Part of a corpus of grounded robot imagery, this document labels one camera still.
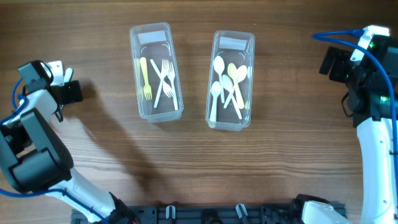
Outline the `yellow plastic fork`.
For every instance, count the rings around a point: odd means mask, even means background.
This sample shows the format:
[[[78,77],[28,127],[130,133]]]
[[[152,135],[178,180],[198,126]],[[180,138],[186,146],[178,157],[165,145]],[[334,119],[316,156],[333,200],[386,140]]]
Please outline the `yellow plastic fork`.
[[[144,78],[144,87],[143,87],[144,96],[147,101],[150,101],[152,99],[152,88],[149,84],[147,59],[145,57],[141,57],[139,62],[140,62],[141,70],[142,70],[142,75]]]

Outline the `white plastic fork crossing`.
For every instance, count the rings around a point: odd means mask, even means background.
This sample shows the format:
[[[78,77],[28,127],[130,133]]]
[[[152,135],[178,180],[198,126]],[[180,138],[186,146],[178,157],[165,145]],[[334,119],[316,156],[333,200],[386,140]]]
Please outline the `white plastic fork crossing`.
[[[160,72],[160,70],[158,69],[157,65],[155,64],[154,60],[153,60],[153,59],[150,59],[150,62],[151,62],[151,64],[152,64],[152,66],[153,66],[153,68],[154,68],[156,74],[157,74],[158,77],[161,79],[161,82],[162,82],[162,90],[163,90],[163,92],[164,92],[169,98],[173,97],[172,88],[170,87],[170,85],[169,85],[168,83],[166,83],[166,82],[164,81],[164,78],[161,77],[161,72]]]

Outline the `clear plastic fork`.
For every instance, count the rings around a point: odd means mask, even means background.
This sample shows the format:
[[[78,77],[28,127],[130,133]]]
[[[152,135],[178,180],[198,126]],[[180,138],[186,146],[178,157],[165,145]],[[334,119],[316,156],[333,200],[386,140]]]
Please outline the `clear plastic fork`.
[[[168,60],[163,60],[162,61],[162,68],[161,68],[160,72],[161,72],[161,77],[162,78],[165,78],[168,75],[168,73],[169,73]],[[158,105],[161,91],[162,91],[162,82],[161,82],[161,79],[160,79],[160,83],[159,83],[159,86],[158,86],[158,89],[157,89],[156,98],[155,98],[154,108],[156,108],[157,105]]]

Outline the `white plastic knife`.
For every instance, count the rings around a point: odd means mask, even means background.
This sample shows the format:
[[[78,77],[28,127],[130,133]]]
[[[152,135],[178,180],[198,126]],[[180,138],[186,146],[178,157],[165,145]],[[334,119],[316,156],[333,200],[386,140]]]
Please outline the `white plastic knife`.
[[[175,109],[175,111],[177,111],[178,110],[177,94],[176,94],[175,85],[174,85],[175,70],[174,70],[174,65],[173,65],[172,62],[169,62],[169,74],[167,75],[167,77],[168,77],[168,79],[170,80],[170,83],[171,83],[174,109]]]

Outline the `white plastic fork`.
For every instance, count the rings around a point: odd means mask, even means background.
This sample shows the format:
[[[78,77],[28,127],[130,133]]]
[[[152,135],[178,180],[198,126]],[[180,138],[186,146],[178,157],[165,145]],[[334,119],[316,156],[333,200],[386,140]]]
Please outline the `white plastic fork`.
[[[72,80],[72,77],[73,77],[73,69],[72,68],[67,68],[65,70],[65,74],[64,74],[64,79],[63,79],[64,82],[65,83],[70,82]]]

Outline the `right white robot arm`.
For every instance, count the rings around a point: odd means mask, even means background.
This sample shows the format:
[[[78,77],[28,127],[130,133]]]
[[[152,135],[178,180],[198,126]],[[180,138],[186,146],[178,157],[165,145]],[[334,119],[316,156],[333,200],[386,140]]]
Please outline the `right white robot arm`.
[[[352,47],[330,47],[320,73],[348,89],[341,104],[351,110],[363,162],[361,223],[397,223],[397,39],[344,30],[358,44],[336,39],[338,30],[313,38]]]

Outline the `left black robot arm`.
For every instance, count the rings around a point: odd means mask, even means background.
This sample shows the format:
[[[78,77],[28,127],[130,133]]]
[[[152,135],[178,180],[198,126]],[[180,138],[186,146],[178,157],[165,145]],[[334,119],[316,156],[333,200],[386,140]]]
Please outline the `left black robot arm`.
[[[49,121],[63,121],[65,105],[83,101],[73,69],[60,61],[33,60],[18,68],[25,83],[12,94],[14,111],[1,120],[1,171],[14,198],[46,195],[69,204],[90,223],[139,223],[138,216],[111,192],[99,189],[74,167],[70,151]]]

